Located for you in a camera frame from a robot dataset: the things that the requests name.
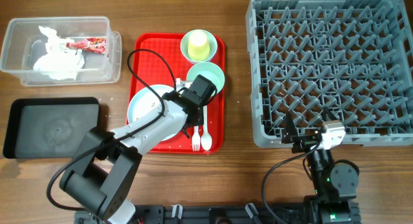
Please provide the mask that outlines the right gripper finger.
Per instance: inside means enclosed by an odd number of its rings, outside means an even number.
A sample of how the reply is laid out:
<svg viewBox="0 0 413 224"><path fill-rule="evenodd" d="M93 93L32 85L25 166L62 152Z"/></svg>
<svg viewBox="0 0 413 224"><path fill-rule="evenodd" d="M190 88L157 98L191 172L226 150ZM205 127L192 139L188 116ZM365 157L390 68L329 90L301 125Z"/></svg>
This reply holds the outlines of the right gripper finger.
<svg viewBox="0 0 413 224"><path fill-rule="evenodd" d="M281 138L282 143L295 143L298 142L298 133L292 119L291 112L286 113L285 115L285 128L283 131L283 136Z"/></svg>
<svg viewBox="0 0 413 224"><path fill-rule="evenodd" d="M328 107L323 107L322 118L324 122L337 121L337 117L333 115L333 113L330 111Z"/></svg>

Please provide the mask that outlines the light blue round plate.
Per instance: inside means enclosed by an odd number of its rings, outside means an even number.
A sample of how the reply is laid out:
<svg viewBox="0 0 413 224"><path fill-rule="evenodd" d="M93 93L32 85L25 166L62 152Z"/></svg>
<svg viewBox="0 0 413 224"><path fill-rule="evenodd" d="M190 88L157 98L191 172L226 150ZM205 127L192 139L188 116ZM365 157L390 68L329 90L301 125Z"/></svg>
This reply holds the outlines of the light blue round plate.
<svg viewBox="0 0 413 224"><path fill-rule="evenodd" d="M165 93L173 91L173 88L168 85L150 85L158 95L162 96ZM153 109L159 105L160 101L156 95L151 92L148 88L141 89L138 93L134 95L128 105L127 110L127 121L128 123L133 123L139 118L147 115ZM162 141L166 141L174 137L177 133L167 136Z"/></svg>

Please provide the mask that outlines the red snack wrapper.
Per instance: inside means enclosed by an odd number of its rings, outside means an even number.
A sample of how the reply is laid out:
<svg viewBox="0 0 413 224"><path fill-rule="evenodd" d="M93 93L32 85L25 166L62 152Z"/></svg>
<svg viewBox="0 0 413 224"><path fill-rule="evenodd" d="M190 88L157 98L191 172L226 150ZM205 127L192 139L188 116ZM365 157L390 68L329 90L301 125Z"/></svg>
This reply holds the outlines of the red snack wrapper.
<svg viewBox="0 0 413 224"><path fill-rule="evenodd" d="M78 42L67 43L66 47L78 50L86 50L88 52L97 54L104 54L106 52L106 39L90 37Z"/></svg>

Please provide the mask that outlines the white napkin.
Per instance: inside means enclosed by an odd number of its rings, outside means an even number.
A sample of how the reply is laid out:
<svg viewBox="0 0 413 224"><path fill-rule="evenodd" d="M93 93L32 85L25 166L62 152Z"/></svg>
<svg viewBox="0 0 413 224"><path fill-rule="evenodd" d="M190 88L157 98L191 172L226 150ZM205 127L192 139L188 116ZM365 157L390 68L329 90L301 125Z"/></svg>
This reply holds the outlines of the white napkin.
<svg viewBox="0 0 413 224"><path fill-rule="evenodd" d="M39 26L39 30L48 40L45 44L46 54L34 63L34 71L55 80L76 80L78 70L85 63L82 50L68 47L67 44L75 41L58 37L57 31L52 28Z"/></svg>

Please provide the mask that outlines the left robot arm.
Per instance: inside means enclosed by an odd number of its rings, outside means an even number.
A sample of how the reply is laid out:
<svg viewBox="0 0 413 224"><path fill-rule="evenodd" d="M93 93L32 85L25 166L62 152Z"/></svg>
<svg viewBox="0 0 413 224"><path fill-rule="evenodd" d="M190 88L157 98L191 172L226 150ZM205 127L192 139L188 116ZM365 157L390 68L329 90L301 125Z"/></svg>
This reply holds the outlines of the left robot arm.
<svg viewBox="0 0 413 224"><path fill-rule="evenodd" d="M188 88L158 96L159 105L126 126L91 129L72 160L55 175L59 187L97 219L128 223L136 212L127 200L142 157L165 138L203 124L202 108L217 88L198 75Z"/></svg>

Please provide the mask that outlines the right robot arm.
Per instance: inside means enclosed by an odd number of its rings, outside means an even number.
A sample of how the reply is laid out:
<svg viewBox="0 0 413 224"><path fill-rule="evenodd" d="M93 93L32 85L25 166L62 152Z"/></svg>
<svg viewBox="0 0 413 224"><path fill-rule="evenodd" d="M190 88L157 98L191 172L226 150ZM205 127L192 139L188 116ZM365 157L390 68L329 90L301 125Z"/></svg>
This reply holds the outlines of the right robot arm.
<svg viewBox="0 0 413 224"><path fill-rule="evenodd" d="M347 160L334 160L331 149L340 145L346 135L345 126L328 108L323 109L322 129L300 136L288 112L282 143L293 144L292 152L304 153L315 195L305 196L300 219L304 223L361 223L356 198L359 183L358 166Z"/></svg>

